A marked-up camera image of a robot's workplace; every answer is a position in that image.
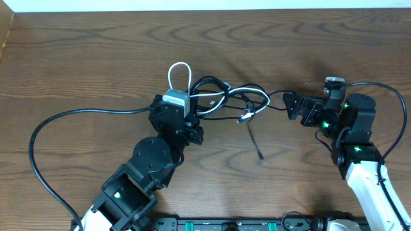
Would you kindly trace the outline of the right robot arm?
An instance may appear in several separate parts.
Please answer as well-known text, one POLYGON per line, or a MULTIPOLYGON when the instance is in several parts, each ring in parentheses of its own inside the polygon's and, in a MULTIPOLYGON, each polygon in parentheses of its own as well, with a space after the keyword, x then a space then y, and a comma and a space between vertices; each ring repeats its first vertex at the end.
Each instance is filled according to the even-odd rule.
POLYGON ((364 94, 331 90, 326 98, 283 94, 288 117, 301 116, 303 126, 317 127, 332 139, 331 158, 355 193, 371 230, 407 230, 410 217, 397 196, 371 142, 375 100, 364 94))

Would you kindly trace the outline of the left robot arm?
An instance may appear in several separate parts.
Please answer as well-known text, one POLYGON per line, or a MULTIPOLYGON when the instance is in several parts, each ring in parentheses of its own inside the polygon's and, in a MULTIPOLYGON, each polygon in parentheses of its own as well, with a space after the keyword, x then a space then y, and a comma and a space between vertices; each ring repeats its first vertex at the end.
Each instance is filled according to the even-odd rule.
POLYGON ((72 222, 72 230, 148 228, 148 215, 158 203, 154 192, 168 187, 175 169, 184 162, 184 148, 204 140, 204 130, 195 115, 197 103, 192 98, 186 114, 182 106, 155 96, 149 106, 149 120, 157 135, 136 144, 131 159, 102 185, 81 222, 72 222))

